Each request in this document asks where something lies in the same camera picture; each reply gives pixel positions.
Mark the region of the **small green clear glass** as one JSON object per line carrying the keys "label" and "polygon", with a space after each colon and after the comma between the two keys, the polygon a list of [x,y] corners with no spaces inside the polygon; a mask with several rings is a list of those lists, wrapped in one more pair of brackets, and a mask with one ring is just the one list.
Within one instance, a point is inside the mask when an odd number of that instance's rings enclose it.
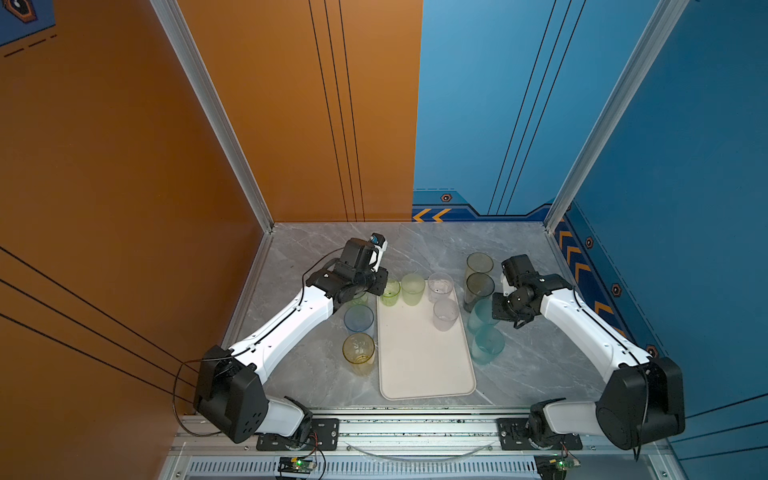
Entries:
{"label": "small green clear glass", "polygon": [[395,306],[398,302],[401,292],[401,284],[397,279],[389,279],[386,283],[384,292],[380,296],[380,302],[386,307]]}

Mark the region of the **green dotted textured cup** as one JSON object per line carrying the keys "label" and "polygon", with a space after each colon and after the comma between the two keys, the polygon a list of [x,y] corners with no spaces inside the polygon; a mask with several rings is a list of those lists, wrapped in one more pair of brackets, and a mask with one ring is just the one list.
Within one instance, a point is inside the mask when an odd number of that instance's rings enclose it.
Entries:
{"label": "green dotted textured cup", "polygon": [[400,285],[401,296],[405,304],[408,306],[418,305],[424,295],[425,279],[420,274],[409,273],[402,278]]}

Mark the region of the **teal cup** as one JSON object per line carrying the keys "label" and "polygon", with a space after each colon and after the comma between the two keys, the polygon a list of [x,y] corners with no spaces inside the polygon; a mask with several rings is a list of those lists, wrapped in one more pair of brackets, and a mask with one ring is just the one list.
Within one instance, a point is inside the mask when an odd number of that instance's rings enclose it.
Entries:
{"label": "teal cup", "polygon": [[505,337],[492,326],[480,327],[470,342],[470,356],[474,363],[487,365],[505,348]]}
{"label": "teal cup", "polygon": [[474,305],[467,328],[472,335],[475,335],[483,327],[495,327],[499,321],[492,315],[493,302],[491,298],[480,299]]}

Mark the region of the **dark smoke grey cup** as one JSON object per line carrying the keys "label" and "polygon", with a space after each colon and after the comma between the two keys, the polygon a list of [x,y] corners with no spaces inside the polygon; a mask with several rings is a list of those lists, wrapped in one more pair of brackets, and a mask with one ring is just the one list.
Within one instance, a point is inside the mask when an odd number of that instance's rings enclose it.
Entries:
{"label": "dark smoke grey cup", "polygon": [[480,272],[470,274],[465,281],[464,310],[471,313],[475,305],[480,300],[492,296],[495,289],[495,282],[489,274]]}

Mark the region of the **clear dotted textured cup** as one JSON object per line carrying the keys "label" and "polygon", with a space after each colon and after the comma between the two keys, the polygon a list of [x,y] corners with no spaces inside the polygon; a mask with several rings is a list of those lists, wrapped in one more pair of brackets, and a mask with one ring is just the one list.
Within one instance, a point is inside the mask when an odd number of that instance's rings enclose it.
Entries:
{"label": "clear dotted textured cup", "polygon": [[450,330],[457,322],[459,316],[459,307],[454,300],[444,298],[434,303],[432,322],[437,330]]}

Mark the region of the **tall green clear cup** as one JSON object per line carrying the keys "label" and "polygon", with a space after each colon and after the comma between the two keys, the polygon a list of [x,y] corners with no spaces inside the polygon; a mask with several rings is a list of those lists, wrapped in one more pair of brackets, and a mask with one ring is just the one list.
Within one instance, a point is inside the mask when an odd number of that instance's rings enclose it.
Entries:
{"label": "tall green clear cup", "polygon": [[354,298],[350,301],[350,304],[352,306],[358,306],[358,305],[368,305],[369,301],[369,293],[366,291],[360,292],[354,296]]}

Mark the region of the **white rectangular plastic tray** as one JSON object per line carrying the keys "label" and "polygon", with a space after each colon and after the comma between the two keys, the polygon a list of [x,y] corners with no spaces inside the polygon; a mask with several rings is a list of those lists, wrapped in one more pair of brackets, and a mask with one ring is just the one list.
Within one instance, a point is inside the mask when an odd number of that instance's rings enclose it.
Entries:
{"label": "white rectangular plastic tray", "polygon": [[377,364],[382,396],[391,401],[461,397],[476,389],[463,324],[440,330],[434,303],[424,295],[415,306],[377,302]]}

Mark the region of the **tall blue clear cup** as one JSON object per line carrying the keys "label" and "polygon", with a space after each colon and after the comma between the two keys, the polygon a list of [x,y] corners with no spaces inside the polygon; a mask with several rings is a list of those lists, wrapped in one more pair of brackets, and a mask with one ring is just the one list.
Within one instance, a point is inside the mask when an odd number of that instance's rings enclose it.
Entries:
{"label": "tall blue clear cup", "polygon": [[349,334],[364,333],[373,337],[375,315],[367,305],[353,305],[345,312],[344,325]]}

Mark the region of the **amber yellow cup right back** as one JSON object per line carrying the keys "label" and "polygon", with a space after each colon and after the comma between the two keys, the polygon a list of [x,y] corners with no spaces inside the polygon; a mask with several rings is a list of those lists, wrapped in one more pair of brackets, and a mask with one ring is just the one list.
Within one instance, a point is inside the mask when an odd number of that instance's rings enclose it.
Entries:
{"label": "amber yellow cup right back", "polygon": [[494,268],[493,259],[486,253],[473,252],[466,259],[465,278],[475,273],[490,274]]}

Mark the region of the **right green circuit board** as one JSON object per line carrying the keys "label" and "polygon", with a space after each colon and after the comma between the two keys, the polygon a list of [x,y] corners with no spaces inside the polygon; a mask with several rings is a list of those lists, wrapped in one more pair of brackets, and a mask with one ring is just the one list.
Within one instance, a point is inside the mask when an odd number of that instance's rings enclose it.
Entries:
{"label": "right green circuit board", "polygon": [[569,471],[581,466],[574,456],[535,456],[534,460],[542,480],[565,480]]}

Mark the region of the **left green circuit board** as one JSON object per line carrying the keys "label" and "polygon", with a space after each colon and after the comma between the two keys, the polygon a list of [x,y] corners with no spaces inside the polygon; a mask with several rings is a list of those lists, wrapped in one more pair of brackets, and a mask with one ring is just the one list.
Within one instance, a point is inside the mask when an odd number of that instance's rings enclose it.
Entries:
{"label": "left green circuit board", "polygon": [[318,462],[312,457],[287,457],[278,460],[278,479],[309,479],[317,470]]}

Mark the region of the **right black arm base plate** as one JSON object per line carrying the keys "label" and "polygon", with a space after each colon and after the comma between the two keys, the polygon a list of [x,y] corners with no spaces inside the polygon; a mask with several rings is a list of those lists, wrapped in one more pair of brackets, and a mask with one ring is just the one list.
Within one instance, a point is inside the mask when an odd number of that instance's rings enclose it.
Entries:
{"label": "right black arm base plate", "polygon": [[579,435],[554,433],[535,419],[499,418],[496,426],[503,450],[554,451],[562,447],[576,451],[583,449]]}

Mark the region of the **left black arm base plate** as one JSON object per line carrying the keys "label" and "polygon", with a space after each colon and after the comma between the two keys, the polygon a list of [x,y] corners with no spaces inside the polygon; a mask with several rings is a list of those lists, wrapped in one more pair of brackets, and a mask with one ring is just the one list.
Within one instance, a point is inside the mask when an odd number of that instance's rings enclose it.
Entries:
{"label": "left black arm base plate", "polygon": [[298,441],[276,434],[259,435],[256,449],[260,452],[310,452],[316,447],[322,451],[335,451],[339,437],[337,418],[319,418],[311,421],[311,428],[306,440]]}

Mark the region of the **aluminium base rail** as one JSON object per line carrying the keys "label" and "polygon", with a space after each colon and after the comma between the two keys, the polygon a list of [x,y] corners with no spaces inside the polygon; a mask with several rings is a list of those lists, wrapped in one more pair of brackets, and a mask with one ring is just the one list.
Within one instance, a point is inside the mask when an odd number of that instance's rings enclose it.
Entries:
{"label": "aluminium base rail", "polygon": [[541,479],[535,456],[574,456],[581,466],[566,479],[684,479],[666,441],[638,454],[609,440],[579,435],[582,450],[503,450],[496,420],[523,418],[520,408],[337,409],[314,419],[337,418],[335,451],[260,452],[258,436],[235,444],[199,416],[187,416],[160,471],[162,479],[278,479],[278,460],[312,457],[309,479]]}

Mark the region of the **right aluminium corner post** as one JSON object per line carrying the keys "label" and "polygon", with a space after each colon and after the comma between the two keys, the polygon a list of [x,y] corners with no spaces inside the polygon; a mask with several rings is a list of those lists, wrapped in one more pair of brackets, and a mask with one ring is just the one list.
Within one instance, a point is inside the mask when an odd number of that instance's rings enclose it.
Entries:
{"label": "right aluminium corner post", "polygon": [[547,234],[553,235],[564,218],[688,4],[664,0],[656,5],[543,222]]}

